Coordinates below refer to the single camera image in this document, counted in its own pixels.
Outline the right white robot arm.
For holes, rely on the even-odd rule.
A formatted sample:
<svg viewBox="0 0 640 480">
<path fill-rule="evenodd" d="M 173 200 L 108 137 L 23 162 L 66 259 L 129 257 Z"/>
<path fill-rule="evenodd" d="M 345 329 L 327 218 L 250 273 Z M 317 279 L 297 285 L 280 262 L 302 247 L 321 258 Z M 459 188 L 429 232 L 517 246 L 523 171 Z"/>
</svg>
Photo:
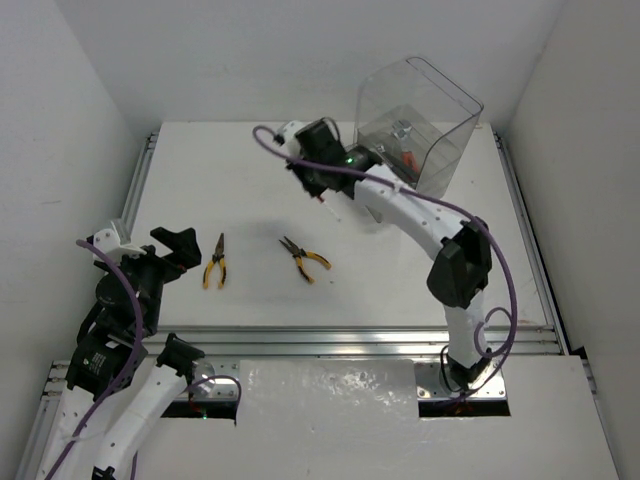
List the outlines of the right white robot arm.
<svg viewBox="0 0 640 480">
<path fill-rule="evenodd" d="M 313 197 L 328 190 L 398 227 L 432 262 L 426 286 L 442 305 L 449 334 L 444 378 L 468 391 L 493 351 L 484 334 L 484 290 L 492 269 L 487 225 L 450 206 L 425 201 L 392 170 L 378 147 L 345 146 L 325 119 L 291 121 L 274 136 L 287 167 Z"/>
</svg>

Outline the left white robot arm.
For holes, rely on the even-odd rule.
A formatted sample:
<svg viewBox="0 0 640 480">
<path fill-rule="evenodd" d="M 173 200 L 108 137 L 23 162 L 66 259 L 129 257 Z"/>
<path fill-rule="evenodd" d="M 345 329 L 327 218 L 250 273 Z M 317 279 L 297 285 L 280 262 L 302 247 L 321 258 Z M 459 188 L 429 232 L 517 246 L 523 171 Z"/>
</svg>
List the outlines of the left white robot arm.
<svg viewBox="0 0 640 480">
<path fill-rule="evenodd" d="M 77 242 L 104 275 L 78 331 L 40 479 L 121 478 L 154 424 L 194 380 L 203 351 L 170 334 L 142 389 L 112 417 L 148 354 L 143 340 L 157 332 L 165 285 L 202 261 L 194 229 L 157 227 L 150 235 L 168 254 L 132 244 L 119 221 Z"/>
</svg>

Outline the clear plastic drawer container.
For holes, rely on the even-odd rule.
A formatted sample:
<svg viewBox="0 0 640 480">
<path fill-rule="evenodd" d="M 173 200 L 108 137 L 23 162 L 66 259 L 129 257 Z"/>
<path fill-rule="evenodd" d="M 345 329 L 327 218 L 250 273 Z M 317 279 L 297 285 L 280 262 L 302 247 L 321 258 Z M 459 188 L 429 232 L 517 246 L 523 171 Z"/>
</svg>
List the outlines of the clear plastic drawer container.
<svg viewBox="0 0 640 480">
<path fill-rule="evenodd" d="M 396 176 L 421 194 L 441 198 L 470 140 L 484 104 L 430 60 L 408 56 L 381 68 L 360 85 L 354 141 L 379 154 Z M 407 120 L 413 129 L 409 149 L 419 172 L 401 161 L 392 124 Z"/>
</svg>

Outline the small blue screwdriver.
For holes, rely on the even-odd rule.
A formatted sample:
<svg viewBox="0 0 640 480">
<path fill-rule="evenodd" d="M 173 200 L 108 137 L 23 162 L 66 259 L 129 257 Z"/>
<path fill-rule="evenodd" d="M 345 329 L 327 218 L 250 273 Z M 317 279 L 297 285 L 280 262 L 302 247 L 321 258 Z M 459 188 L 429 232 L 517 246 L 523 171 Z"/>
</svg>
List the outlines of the small blue screwdriver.
<svg viewBox="0 0 640 480">
<path fill-rule="evenodd" d="M 336 219 L 337 222 L 342 221 L 342 218 L 340 217 L 340 215 L 336 212 L 335 209 L 331 207 L 331 205 L 325 199 L 319 198 L 318 201 L 333 216 L 333 218 Z"/>
</svg>

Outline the red handled adjustable wrench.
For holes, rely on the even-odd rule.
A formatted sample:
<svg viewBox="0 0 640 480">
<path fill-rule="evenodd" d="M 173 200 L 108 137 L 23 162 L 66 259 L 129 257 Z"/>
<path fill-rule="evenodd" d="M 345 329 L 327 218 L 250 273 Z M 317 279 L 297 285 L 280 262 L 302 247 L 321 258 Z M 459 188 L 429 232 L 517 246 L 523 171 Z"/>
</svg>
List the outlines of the red handled adjustable wrench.
<svg viewBox="0 0 640 480">
<path fill-rule="evenodd" d="M 418 165 L 413 152 L 409 149 L 412 125 L 407 120 L 397 120 L 392 124 L 391 134 L 397 140 L 401 150 L 402 163 L 412 172 L 418 173 Z"/>
</svg>

